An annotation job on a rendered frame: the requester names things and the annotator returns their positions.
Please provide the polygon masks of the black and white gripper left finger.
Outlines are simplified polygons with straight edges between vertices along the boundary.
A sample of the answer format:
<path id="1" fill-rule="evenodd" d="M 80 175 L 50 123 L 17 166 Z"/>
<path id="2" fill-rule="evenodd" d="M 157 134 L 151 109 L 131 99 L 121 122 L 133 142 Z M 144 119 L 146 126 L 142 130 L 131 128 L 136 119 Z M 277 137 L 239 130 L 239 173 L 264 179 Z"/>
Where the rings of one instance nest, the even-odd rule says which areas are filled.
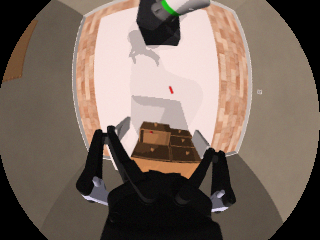
<path id="1" fill-rule="evenodd" d="M 77 190 L 90 203 L 108 205 L 107 197 L 110 192 L 106 191 L 102 180 L 104 145 L 108 145 L 123 183 L 129 180 L 144 202 L 152 203 L 159 195 L 158 188 L 144 175 L 136 162 L 130 159 L 120 142 L 130 129 L 130 120 L 131 117 L 127 116 L 117 126 L 107 126 L 107 132 L 101 129 L 94 132 L 85 169 L 76 182 Z"/>

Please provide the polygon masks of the brown wooden drawer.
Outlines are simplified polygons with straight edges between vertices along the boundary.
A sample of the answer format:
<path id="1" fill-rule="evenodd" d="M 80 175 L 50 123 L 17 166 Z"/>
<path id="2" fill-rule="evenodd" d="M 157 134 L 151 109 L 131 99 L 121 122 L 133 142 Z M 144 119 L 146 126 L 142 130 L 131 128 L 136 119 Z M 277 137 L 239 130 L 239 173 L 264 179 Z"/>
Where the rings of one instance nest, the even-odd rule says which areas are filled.
<path id="1" fill-rule="evenodd" d="M 192 138 L 188 130 L 182 130 L 181 129 L 172 129 L 171 130 L 171 135 L 170 136 L 179 136 L 179 137 L 189 137 Z"/>
<path id="2" fill-rule="evenodd" d="M 153 145 L 139 142 L 133 156 L 153 160 L 170 161 L 168 146 Z"/>
<path id="3" fill-rule="evenodd" d="M 171 147 L 171 157 L 174 162 L 201 162 L 196 148 Z"/>
<path id="4" fill-rule="evenodd" d="M 191 139 L 192 138 L 170 136 L 170 146 L 195 148 Z"/>
<path id="5" fill-rule="evenodd" d="M 170 135 L 170 125 L 143 121 L 139 130 L 139 142 L 168 146 Z"/>

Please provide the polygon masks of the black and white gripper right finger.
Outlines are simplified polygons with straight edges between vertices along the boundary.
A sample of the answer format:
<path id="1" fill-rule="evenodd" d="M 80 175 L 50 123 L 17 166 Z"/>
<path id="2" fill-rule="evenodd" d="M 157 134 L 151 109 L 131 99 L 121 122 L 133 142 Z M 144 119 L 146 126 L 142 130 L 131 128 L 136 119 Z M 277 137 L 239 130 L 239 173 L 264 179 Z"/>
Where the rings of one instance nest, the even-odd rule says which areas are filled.
<path id="1" fill-rule="evenodd" d="M 179 204 L 187 204 L 193 199 L 212 162 L 211 212 L 219 214 L 236 202 L 236 197 L 230 183 L 225 153 L 221 150 L 215 152 L 215 149 L 211 148 L 199 130 L 195 129 L 191 140 L 202 161 L 187 182 L 177 192 L 175 199 Z"/>

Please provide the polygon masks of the brown wooden chest of drawers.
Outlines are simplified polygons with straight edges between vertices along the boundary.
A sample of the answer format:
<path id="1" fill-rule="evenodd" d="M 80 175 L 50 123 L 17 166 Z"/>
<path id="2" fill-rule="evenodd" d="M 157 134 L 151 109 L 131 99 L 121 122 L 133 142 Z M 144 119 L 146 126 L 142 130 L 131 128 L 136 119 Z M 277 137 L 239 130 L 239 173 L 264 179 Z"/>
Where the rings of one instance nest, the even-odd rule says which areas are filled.
<path id="1" fill-rule="evenodd" d="M 139 168 L 142 170 L 142 172 L 148 172 L 150 170 L 156 170 L 163 173 L 181 173 L 181 176 L 185 176 L 187 179 L 190 178 L 190 176 L 193 174 L 197 166 L 200 162 L 174 162 L 172 161 L 171 157 L 171 148 L 170 147 L 177 147 L 177 146 L 170 146 L 169 141 L 169 154 L 170 154 L 170 161 L 162 161 L 162 160 L 153 160 L 153 159 L 146 159 L 146 158 L 140 158 L 140 157 L 134 157 L 135 149 L 138 145 L 138 141 L 134 147 L 134 150 L 131 154 L 131 160 L 134 159 L 136 164 L 139 166 Z M 144 142 L 139 142 L 144 143 Z"/>

